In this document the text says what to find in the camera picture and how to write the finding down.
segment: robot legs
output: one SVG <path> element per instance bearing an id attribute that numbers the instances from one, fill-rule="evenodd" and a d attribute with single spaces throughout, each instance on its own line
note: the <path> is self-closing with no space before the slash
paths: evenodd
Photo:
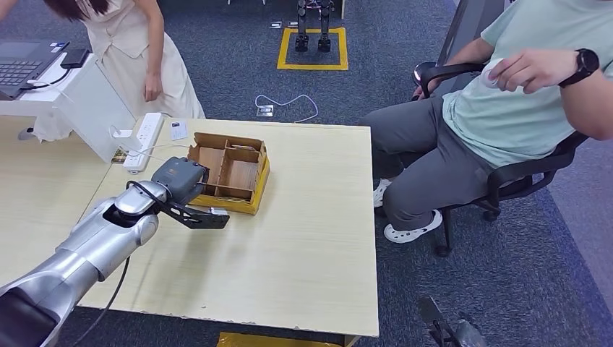
<path id="1" fill-rule="evenodd" d="M 330 52 L 330 11 L 333 11 L 332 0 L 298 0 L 298 37 L 296 38 L 296 51 L 309 50 L 309 36 L 307 35 L 307 10 L 317 9 L 322 22 L 322 34 L 317 42 L 317 50 Z"/>

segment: black wristwatch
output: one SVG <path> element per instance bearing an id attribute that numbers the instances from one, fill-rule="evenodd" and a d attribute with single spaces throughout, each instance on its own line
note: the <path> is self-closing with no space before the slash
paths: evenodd
<path id="1" fill-rule="evenodd" d="M 591 49 L 578 49 L 577 54 L 577 72 L 573 76 L 563 80 L 559 86 L 562 88 L 574 85 L 575 83 L 590 77 L 594 72 L 600 69 L 600 61 L 598 54 Z"/>

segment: chair armrest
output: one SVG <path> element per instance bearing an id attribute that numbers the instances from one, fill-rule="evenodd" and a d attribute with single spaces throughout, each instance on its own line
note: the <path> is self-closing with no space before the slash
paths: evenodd
<path id="1" fill-rule="evenodd" d="M 575 151 L 571 150 L 561 155 L 550 155 L 542 159 L 510 164 L 498 168 L 487 177 L 487 200 L 492 204 L 496 204 L 499 201 L 500 188 L 506 183 L 518 181 L 524 177 L 536 174 L 547 175 L 548 173 L 555 173 L 555 171 L 569 166 L 574 158 Z"/>
<path id="2" fill-rule="evenodd" d="M 480 72 L 483 71 L 485 65 L 483 64 L 456 64 L 456 65 L 445 65 L 443 67 L 432 67 L 421 74 L 420 85 L 421 89 L 424 91 L 424 97 L 430 97 L 430 91 L 428 90 L 427 85 L 435 78 L 442 78 L 444 80 L 449 79 L 451 77 L 458 76 L 460 74 L 465 74 L 468 72 Z"/>

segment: chair wheel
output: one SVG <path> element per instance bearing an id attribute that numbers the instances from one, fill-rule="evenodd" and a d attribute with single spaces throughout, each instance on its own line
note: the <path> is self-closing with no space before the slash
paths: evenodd
<path id="1" fill-rule="evenodd" d="M 492 211 L 485 211 L 483 212 L 483 219 L 488 222 L 493 222 L 493 221 L 496 221 L 496 219 L 498 219 L 498 215 L 499 213 L 494 213 Z"/>
<path id="2" fill-rule="evenodd" d="M 449 253 L 451 253 L 451 248 L 447 247 L 447 246 L 437 246 L 434 249 L 434 253 L 441 258 L 446 258 L 449 256 Z"/>

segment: man's arm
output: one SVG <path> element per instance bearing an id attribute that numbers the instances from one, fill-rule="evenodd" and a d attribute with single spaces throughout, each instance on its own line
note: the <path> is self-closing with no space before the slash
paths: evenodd
<path id="1" fill-rule="evenodd" d="M 613 82 L 597 71 L 560 89 L 570 125 L 596 140 L 613 139 Z"/>
<path id="2" fill-rule="evenodd" d="M 481 64 L 488 61 L 494 53 L 494 46 L 490 45 L 483 38 L 477 38 L 468 45 L 464 46 L 454 55 L 445 65 L 456 65 L 464 63 Z"/>
<path id="3" fill-rule="evenodd" d="M 526 49 L 503 59 L 489 73 L 498 79 L 500 90 L 525 94 L 555 87 L 577 71 L 577 52 L 571 50 Z M 613 82 L 600 71 L 584 80 L 560 88 L 568 122 L 579 132 L 596 140 L 613 138 Z"/>
<path id="4" fill-rule="evenodd" d="M 484 63 L 492 57 L 494 53 L 494 46 L 490 45 L 483 38 L 477 38 L 471 41 L 468 45 L 464 46 L 459 52 L 456 53 L 451 59 L 447 61 L 445 65 L 456 65 L 463 63 Z M 444 79 L 436 78 L 428 84 L 428 90 L 430 92 L 438 88 Z M 413 97 L 419 96 L 418 100 L 424 98 L 424 91 L 421 86 L 418 86 Z"/>
<path id="5" fill-rule="evenodd" d="M 0 20 L 3 20 L 15 4 L 17 0 L 0 0 Z"/>

